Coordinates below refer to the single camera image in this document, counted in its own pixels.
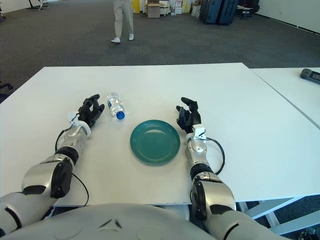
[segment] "gray carpet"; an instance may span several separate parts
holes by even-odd
[[[259,15],[249,20],[236,17],[226,26],[206,25],[189,14],[157,19],[135,14],[134,41],[128,41],[124,26],[119,45],[110,43],[112,0],[64,0],[42,11],[23,9],[5,16],[0,23],[0,80],[14,90],[46,66],[234,62],[249,68],[320,66],[319,35]],[[319,196],[306,197],[276,215],[286,222],[319,210],[319,202]],[[297,239],[297,233],[287,237]]]

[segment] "remote control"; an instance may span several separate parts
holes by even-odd
[[[320,73],[316,71],[312,71],[309,68],[304,68],[301,72],[300,77],[302,79],[309,80],[311,82],[314,82],[316,84],[320,84]]]

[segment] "plastic bottle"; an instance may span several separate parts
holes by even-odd
[[[111,115],[119,120],[124,119],[125,107],[124,103],[119,98],[119,94],[117,92],[111,92],[106,98]]]

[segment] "teal ceramic plate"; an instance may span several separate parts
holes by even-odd
[[[177,131],[167,122],[148,120],[135,127],[130,137],[134,154],[148,165],[170,162],[180,148]]]

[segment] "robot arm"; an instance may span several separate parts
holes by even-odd
[[[22,191],[0,198],[0,237],[40,221],[57,199],[69,192],[73,169],[105,107],[99,106],[99,97],[97,94],[87,98],[78,113],[69,119],[71,127],[66,130],[63,142],[54,155],[27,171]]]
[[[208,232],[218,240],[269,240],[278,236],[246,214],[236,211],[230,188],[212,171],[206,159],[206,129],[201,124],[198,104],[183,97],[189,110],[177,106],[178,125],[186,131],[186,156],[192,180],[191,203],[193,216],[202,221]]]

